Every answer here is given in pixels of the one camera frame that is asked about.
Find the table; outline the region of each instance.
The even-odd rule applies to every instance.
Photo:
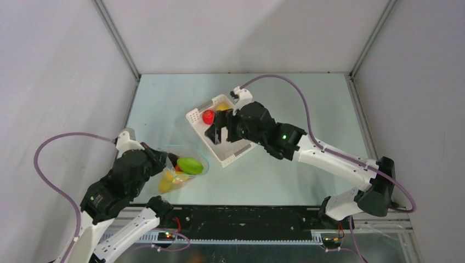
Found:
[[[282,74],[303,91],[317,138],[344,151],[367,157],[362,132],[342,73]],[[201,205],[320,205],[327,196],[353,186],[319,168],[277,160],[260,146],[222,168],[189,122],[187,112],[219,94],[229,94],[258,74],[142,75],[127,127],[138,141],[153,148],[193,144],[210,163],[206,175],[163,197],[173,204]],[[277,122],[307,130],[305,109],[298,93],[280,79],[261,79],[248,89]],[[134,203],[158,195],[151,179]]]

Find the transparent container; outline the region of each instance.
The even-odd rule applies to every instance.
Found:
[[[183,186],[185,186],[189,181],[193,180],[194,178],[197,178],[199,176],[202,176],[208,172],[209,169],[209,163],[207,158],[199,152],[193,145],[185,144],[185,145],[165,145],[159,150],[165,151],[168,153],[172,153],[176,155],[178,158],[192,158],[196,161],[198,161],[203,169],[199,173],[199,166],[195,165],[194,170],[197,170],[195,174],[191,174],[186,171],[191,171],[192,169],[186,169],[186,171],[182,171],[182,169],[179,168],[176,169],[176,164],[173,160],[173,157],[167,158],[166,159],[166,168],[163,170],[160,176],[160,180],[158,182],[158,191],[160,193],[169,193],[173,190],[179,189]]]

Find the red toy fruit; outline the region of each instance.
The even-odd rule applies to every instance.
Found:
[[[205,124],[212,125],[214,118],[215,112],[212,110],[206,110],[202,113],[202,120]]]

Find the green toy vegetable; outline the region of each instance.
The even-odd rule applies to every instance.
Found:
[[[187,174],[197,175],[203,172],[203,165],[193,158],[179,158],[177,160],[179,168]]]

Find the white wall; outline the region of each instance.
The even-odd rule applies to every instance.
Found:
[[[463,262],[465,2],[400,1],[356,85],[379,152],[417,201],[426,262]]]
[[[34,152],[64,132],[117,135],[135,82],[89,0],[2,1],[0,17],[0,261],[49,262],[76,220],[34,171]],[[39,164],[79,202],[114,153],[105,142],[63,139]]]
[[[105,1],[141,73],[350,71],[387,0]]]

